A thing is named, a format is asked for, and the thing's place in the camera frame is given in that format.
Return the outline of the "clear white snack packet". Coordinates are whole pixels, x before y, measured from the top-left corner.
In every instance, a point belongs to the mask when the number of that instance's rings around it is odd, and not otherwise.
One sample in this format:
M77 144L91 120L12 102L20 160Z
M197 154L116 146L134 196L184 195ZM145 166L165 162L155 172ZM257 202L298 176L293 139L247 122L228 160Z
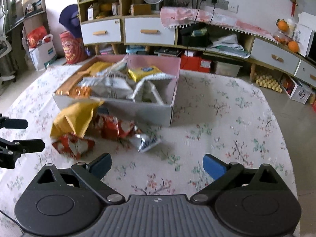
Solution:
M107 67L106 69L99 71L97 76L113 76L116 73L126 74L128 71L127 67L128 56L124 56L123 59Z

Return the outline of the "pink cardboard box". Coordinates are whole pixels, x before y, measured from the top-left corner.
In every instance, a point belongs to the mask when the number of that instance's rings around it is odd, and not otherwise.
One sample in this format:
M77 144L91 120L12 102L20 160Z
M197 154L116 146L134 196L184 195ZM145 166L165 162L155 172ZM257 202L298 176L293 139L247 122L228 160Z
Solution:
M55 95L53 98L59 109L67 108L68 106L75 104L76 102L86 102L89 100L103 101L104 107L110 112L111 115L123 120L133 120L136 122L144 122L152 125L161 125L169 127L172 122L172 116L174 112L174 103L178 86L179 72L181 61L176 57L157 57L150 55L105 55L96 56L89 62L81 66L77 72L86 73L85 77L101 77L97 75L89 75L87 69L95 62L109 62L116 63L123 59L124 56L128 56L127 67L128 69L136 69L138 67L156 66L162 71L162 73L173 75L175 78L171 80L165 88L157 86L161 97L165 104L159 105L151 102L133 102L129 96L125 99L110 99L100 98L91 95L91 89L89 87L79 87L77 84L70 90L69 95ZM116 73L112 78L123 78L134 90L135 82L128 74Z

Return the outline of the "yellow snack bag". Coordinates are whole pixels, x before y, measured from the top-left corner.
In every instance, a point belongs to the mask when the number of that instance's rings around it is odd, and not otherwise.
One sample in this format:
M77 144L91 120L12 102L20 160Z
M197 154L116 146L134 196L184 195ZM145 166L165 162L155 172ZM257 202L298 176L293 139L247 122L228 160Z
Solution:
M89 75L97 75L99 72L112 66L113 63L98 61L87 69Z
M76 102L62 109L53 121L50 137L58 138L71 133L83 138L95 112L103 103L103 101L89 100Z

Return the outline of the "red storage box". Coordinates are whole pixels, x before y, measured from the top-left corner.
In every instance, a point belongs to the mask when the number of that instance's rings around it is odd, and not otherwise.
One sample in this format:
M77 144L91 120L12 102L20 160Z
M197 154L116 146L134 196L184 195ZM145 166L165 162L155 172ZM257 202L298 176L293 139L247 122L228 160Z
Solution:
M211 60L204 59L202 57L188 57L181 56L181 69L195 72L210 73L211 72Z

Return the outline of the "gold long snack bar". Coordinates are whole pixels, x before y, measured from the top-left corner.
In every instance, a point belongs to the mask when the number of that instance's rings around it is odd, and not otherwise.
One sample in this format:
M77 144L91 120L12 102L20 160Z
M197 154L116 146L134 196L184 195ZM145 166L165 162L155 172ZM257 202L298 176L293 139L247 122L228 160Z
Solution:
M69 95L70 90L86 75L86 73L82 72L73 74L55 91L55 95Z

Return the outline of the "wooden cabinet with drawers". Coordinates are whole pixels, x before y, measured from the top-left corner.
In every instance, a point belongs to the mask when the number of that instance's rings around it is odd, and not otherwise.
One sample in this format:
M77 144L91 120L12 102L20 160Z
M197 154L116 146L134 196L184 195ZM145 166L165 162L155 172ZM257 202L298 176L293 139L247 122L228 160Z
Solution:
M79 20L83 43L99 45L109 43L117 54L117 44L141 44L172 47L176 31L164 28L160 12L131 16L131 4L146 4L144 0L78 0Z

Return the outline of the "small yellow blue packet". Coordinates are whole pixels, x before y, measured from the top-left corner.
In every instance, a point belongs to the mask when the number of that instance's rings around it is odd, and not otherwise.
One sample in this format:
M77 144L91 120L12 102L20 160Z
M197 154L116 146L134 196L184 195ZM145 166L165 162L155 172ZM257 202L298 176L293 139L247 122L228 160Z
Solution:
M135 82L139 82L146 76L162 73L156 66L138 67L136 69L128 69L128 74Z

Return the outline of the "white shopping bag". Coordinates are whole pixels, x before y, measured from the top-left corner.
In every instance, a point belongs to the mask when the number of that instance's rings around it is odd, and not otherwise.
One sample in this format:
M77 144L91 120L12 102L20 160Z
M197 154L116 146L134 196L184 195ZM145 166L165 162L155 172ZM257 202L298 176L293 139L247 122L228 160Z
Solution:
M45 70L57 59L53 35L40 26L27 34L29 55L36 71Z

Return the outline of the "white office chair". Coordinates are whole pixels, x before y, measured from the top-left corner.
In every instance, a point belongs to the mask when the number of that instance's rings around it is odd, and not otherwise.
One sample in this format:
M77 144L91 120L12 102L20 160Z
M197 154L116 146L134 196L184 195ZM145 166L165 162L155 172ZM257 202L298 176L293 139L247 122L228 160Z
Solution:
M5 82L16 80L16 69L10 57L12 47L6 34L7 15L5 1L1 0L1 87Z

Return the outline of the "white monkey biscuit packet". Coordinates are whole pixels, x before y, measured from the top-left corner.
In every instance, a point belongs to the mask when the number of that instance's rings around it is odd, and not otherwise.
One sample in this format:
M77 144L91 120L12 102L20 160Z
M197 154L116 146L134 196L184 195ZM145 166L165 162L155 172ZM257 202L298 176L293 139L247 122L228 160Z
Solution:
M77 86L89 87L91 95L100 98L125 99L133 94L132 87L123 78L84 77Z

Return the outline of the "cardboard box on cabinet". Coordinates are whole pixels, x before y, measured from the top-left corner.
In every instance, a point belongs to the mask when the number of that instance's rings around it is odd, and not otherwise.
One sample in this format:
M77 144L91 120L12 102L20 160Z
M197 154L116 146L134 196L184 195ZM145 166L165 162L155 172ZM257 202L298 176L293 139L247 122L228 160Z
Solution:
M130 6L131 16L141 16L151 14L150 4L131 4Z

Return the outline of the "low tv cabinet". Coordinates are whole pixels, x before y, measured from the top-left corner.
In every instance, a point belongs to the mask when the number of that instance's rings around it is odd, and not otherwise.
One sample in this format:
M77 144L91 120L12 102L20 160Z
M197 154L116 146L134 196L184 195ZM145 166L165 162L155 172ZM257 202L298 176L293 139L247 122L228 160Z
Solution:
M212 34L236 34L238 43L250 54L249 58L239 58L225 55L208 48L183 45L181 30L176 30L175 44L178 48L195 50L204 55L238 60L251 64L250 80L253 80L256 67L262 66L291 75L313 88L315 87L315 64L306 60L300 54L294 53L282 44L269 41L254 34L239 32L230 28L210 26Z

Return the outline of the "silver blue snack packet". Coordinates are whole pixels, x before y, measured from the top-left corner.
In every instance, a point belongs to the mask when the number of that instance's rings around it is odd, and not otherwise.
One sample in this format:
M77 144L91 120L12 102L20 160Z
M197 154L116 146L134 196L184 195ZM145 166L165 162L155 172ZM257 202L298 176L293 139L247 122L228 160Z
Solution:
M134 134L129 138L129 142L139 153L145 153L161 143L161 139L156 136L149 137L147 134Z

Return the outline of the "yellow egg tray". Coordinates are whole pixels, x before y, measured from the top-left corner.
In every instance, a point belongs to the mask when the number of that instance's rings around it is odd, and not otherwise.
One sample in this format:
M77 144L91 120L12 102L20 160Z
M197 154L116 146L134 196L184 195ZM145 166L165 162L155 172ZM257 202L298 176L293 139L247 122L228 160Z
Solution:
M281 85L271 74L256 72L254 74L254 79L256 84L260 87L271 89L278 93L282 93Z

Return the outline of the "orange fruit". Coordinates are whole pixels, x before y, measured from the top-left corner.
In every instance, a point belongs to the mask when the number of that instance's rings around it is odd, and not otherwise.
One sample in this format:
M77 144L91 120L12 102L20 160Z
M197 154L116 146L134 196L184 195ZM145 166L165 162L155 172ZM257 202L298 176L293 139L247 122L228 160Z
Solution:
M296 41L292 40L288 43L288 48L290 51L293 53L298 53L299 52L299 45Z
M287 32L289 30L288 23L284 19L276 20L276 26L280 31Z

